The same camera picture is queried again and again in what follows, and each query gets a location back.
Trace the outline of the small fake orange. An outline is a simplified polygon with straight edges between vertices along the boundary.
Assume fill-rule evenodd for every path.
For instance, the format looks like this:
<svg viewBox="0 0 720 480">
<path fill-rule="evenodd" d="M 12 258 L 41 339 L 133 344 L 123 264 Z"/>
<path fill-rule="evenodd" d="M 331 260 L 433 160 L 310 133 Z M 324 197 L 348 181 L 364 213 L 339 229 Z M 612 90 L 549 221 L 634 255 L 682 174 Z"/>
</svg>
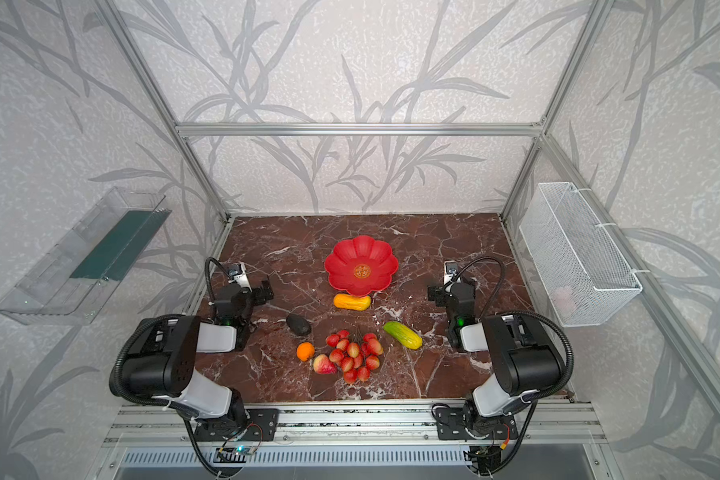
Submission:
<svg viewBox="0 0 720 480">
<path fill-rule="evenodd" d="M 315 347 L 309 342 L 300 343 L 296 350 L 297 358 L 302 362 L 311 360 L 315 355 Z"/>
</svg>

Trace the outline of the bunch of red fake cherries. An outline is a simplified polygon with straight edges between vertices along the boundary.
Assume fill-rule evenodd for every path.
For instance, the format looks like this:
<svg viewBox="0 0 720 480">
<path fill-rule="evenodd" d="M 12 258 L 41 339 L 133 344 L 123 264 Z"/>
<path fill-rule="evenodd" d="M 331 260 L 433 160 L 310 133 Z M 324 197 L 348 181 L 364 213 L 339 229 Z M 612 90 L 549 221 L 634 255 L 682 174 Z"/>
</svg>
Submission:
<svg viewBox="0 0 720 480">
<path fill-rule="evenodd" d="M 348 384 L 367 381 L 381 368 L 384 349 L 374 332 L 365 333 L 355 341 L 348 330 L 340 330 L 328 335 L 325 344 L 330 348 L 325 355 L 336 364 L 336 373 L 341 373 Z"/>
</svg>

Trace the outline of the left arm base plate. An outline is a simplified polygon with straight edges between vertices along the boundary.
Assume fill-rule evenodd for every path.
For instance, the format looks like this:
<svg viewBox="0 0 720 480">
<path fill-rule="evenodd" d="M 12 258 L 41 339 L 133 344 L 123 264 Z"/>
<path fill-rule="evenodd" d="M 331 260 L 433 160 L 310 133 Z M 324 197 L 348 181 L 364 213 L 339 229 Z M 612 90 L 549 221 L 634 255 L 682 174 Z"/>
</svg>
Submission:
<svg viewBox="0 0 720 480">
<path fill-rule="evenodd" d="M 247 409 L 241 420 L 226 417 L 200 420 L 193 434 L 198 442 L 271 442 L 275 437 L 279 413 L 276 408 L 254 408 Z"/>
</svg>

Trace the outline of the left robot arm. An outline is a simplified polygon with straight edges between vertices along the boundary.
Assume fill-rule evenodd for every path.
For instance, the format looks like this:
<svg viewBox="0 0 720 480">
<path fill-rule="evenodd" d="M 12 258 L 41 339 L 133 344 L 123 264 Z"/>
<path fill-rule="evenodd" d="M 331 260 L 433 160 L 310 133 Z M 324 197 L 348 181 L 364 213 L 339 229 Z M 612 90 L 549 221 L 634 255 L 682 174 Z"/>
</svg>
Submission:
<svg viewBox="0 0 720 480">
<path fill-rule="evenodd" d="M 243 350 L 253 332 L 253 309 L 273 298 L 267 280 L 254 288 L 233 281 L 222 289 L 219 324 L 183 314 L 142 320 L 115 360 L 111 393 L 134 404 L 171 408 L 186 420 L 232 430 L 247 426 L 240 393 L 202 375 L 195 360 L 199 353 Z"/>
</svg>

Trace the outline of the orange yellow fake squash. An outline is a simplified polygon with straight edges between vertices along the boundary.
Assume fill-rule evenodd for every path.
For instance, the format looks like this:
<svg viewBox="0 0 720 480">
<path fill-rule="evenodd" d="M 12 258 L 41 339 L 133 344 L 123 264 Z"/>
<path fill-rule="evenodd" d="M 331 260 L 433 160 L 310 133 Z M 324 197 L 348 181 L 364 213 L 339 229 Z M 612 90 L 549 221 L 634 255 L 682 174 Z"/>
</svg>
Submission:
<svg viewBox="0 0 720 480">
<path fill-rule="evenodd" d="M 365 311 L 371 306 L 371 302 L 368 295 L 360 297 L 344 293 L 335 295 L 333 299 L 336 308 L 352 311 Z"/>
</svg>

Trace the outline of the green yellow fake cucumber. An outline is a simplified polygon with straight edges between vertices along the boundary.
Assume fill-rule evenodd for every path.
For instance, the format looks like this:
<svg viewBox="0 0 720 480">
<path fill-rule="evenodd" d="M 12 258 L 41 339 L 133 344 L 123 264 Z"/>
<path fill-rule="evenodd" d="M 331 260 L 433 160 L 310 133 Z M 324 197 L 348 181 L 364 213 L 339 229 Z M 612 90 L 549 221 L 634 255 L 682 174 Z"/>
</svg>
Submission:
<svg viewBox="0 0 720 480">
<path fill-rule="evenodd" d="M 418 350 L 423 345 L 422 338 L 414 330 L 398 321 L 385 323 L 383 330 L 408 349 Z"/>
</svg>

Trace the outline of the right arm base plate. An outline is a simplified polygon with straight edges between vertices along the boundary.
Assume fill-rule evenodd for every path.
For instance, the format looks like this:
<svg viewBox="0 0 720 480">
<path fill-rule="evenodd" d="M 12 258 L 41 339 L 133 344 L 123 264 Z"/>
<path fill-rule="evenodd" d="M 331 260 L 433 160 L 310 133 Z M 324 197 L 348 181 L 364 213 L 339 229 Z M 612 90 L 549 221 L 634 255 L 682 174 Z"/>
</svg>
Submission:
<svg viewBox="0 0 720 480">
<path fill-rule="evenodd" d="M 517 423 L 512 415 L 484 417 L 466 404 L 452 407 L 442 403 L 432 405 L 430 414 L 439 440 L 488 440 L 508 443 L 519 437 Z"/>
</svg>

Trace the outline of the dark fake avocado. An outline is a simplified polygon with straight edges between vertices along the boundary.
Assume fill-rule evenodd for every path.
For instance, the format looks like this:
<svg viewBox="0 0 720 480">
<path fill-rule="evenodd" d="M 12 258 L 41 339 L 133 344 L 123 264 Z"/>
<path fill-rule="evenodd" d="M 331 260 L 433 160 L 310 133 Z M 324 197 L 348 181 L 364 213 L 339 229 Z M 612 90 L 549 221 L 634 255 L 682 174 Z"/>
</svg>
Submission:
<svg viewBox="0 0 720 480">
<path fill-rule="evenodd" d="M 311 333 L 310 322 L 301 315 L 290 313 L 286 317 L 286 325 L 289 330 L 298 337 L 306 337 Z"/>
</svg>

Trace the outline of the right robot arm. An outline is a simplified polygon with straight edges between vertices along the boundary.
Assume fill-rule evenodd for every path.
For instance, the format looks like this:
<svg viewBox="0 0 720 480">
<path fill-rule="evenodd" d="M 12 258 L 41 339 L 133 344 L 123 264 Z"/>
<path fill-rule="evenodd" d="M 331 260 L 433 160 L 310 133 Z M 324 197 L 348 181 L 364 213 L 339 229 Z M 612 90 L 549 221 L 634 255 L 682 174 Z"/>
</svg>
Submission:
<svg viewBox="0 0 720 480">
<path fill-rule="evenodd" d="M 533 311 L 475 315 L 476 288 L 430 286 L 428 300 L 445 309 L 446 336 L 460 352 L 486 352 L 492 375 L 465 400 L 465 426 L 514 415 L 557 393 L 573 374 L 572 344 L 556 322 Z"/>
</svg>

